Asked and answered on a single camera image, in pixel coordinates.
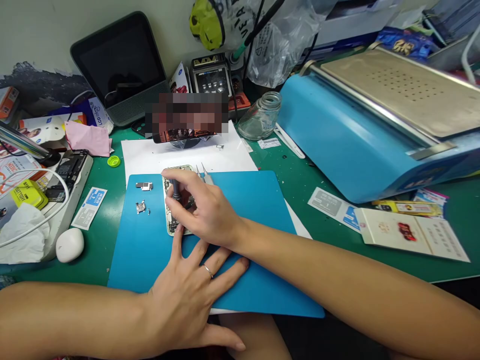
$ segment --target white cable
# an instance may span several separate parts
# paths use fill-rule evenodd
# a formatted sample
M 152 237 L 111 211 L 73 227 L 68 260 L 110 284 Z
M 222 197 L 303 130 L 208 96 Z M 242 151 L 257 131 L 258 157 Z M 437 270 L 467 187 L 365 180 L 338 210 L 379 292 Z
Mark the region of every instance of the white cable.
M 77 101 L 77 99 L 78 99 L 79 97 L 81 97 L 82 95 L 85 95 L 86 93 L 92 93 L 92 92 L 93 92 L 92 90 L 85 90 L 85 91 L 79 93 L 77 96 L 75 96 L 75 97 L 73 98 L 72 101 L 70 101 L 70 105 L 73 105 L 73 104 L 75 103 L 75 101 Z
M 62 204 L 58 207 L 57 210 L 55 210 L 50 216 L 47 216 L 45 218 L 45 220 L 41 221 L 39 224 L 37 224 L 36 226 L 32 227 L 31 229 L 21 233 L 20 235 L 17 235 L 15 236 L 13 239 L 10 239 L 8 241 L 5 241 L 3 243 L 0 244 L 0 248 L 6 246 L 6 245 L 9 245 L 11 243 L 14 243 L 16 242 L 18 239 L 21 239 L 23 238 L 25 235 L 28 235 L 30 234 L 32 231 L 38 229 L 39 227 L 41 227 L 43 224 L 45 224 L 47 221 L 49 221 L 51 218 L 53 218 L 55 215 L 57 215 L 59 213 L 60 210 L 62 210 L 62 208 L 67 204 L 67 202 L 69 201 L 69 198 L 70 198 L 70 194 L 69 194 L 69 189 L 67 188 L 67 184 L 65 183 L 65 181 L 62 179 L 62 177 L 57 174 L 55 171 L 53 170 L 50 170 L 50 169 L 47 169 L 47 168 L 39 168 L 39 169 L 23 169 L 23 170 L 17 170 L 17 171 L 14 171 L 12 172 L 4 181 L 2 181 L 0 183 L 0 186 L 3 185 L 4 183 L 7 182 L 8 179 L 10 179 L 13 175 L 17 174 L 17 173 L 25 173 L 25 172 L 32 172 L 32 171 L 46 171 L 46 172 L 49 172 L 49 173 L 52 173 L 53 175 L 55 175 L 58 180 L 60 181 L 60 183 L 62 184 L 63 186 L 63 190 L 65 191 L 65 200 L 63 200 Z
M 473 85 L 476 85 L 477 82 L 475 81 L 474 72 L 470 68 L 469 59 L 468 59 L 469 56 L 468 55 L 469 55 L 469 50 L 472 47 L 472 45 L 475 41 L 475 38 L 479 35 L 479 33 L 480 33 L 480 24 L 478 25 L 478 27 L 476 28 L 476 30 L 473 32 L 470 39 L 468 40 L 468 42 L 465 46 L 465 50 L 463 50 L 463 52 L 461 53 L 461 64 L 463 66 L 463 70 L 465 71 L 465 74 L 466 74 L 466 77 L 468 78 L 468 81 Z

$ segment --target hand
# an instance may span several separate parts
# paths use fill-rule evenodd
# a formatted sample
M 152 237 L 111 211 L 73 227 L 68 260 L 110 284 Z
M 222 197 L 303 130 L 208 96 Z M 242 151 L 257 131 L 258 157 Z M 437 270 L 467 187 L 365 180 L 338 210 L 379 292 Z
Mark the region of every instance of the hand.
M 179 225 L 173 236 L 168 265 L 158 276 L 147 295 L 149 317 L 154 320 L 154 341 L 162 351 L 219 345 L 245 350 L 240 337 L 232 330 L 207 323 L 213 303 L 230 289 L 249 267 L 240 258 L 230 269 L 213 279 L 200 265 L 209 244 L 200 240 L 188 258 L 182 256 L 184 227 Z M 215 275 L 230 255 L 219 248 L 205 261 Z
M 172 198 L 173 186 L 168 189 L 165 203 L 175 219 L 188 230 L 210 244 L 232 249 L 238 239 L 244 237 L 246 224 L 240 218 L 222 190 L 205 184 L 190 170 L 165 169 L 161 175 L 180 183 L 182 200 L 190 194 L 195 198 L 195 209 L 186 210 Z

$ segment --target pink cloth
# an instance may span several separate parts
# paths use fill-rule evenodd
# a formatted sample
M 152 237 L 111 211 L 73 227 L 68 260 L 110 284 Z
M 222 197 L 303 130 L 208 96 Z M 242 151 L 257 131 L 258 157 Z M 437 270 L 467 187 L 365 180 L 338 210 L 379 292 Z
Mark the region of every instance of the pink cloth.
M 112 139 L 106 128 L 65 121 L 65 134 L 72 150 L 87 149 L 92 156 L 110 156 Z

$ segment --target blue silicone mat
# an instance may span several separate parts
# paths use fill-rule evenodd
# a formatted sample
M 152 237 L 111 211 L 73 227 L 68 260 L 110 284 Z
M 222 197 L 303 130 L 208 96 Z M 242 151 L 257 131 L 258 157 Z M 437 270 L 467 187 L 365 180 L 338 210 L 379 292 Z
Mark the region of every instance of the blue silicone mat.
M 295 234 L 289 211 L 273 171 L 211 173 L 238 215 L 269 227 Z M 152 182 L 153 190 L 141 191 L 135 183 Z M 145 200 L 148 210 L 137 214 L 135 203 Z M 145 293 L 165 268 L 172 250 L 167 233 L 162 176 L 131 175 L 123 204 L 120 227 L 110 268 L 108 286 Z M 199 240 L 183 237 L 182 253 L 187 257 Z M 216 246 L 211 245 L 205 258 Z M 232 254 L 218 274 L 239 258 Z M 323 318 L 324 309 L 300 290 L 275 274 L 251 262 L 247 272 L 214 308 L 234 311 Z

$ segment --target yellow box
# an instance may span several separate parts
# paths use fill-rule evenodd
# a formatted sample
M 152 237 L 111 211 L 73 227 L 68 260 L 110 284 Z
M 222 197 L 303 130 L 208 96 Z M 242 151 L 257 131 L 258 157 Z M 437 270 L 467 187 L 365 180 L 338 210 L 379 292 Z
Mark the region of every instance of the yellow box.
M 28 179 L 10 191 L 10 195 L 17 207 L 20 207 L 22 203 L 27 203 L 40 210 L 49 202 L 37 183 Z

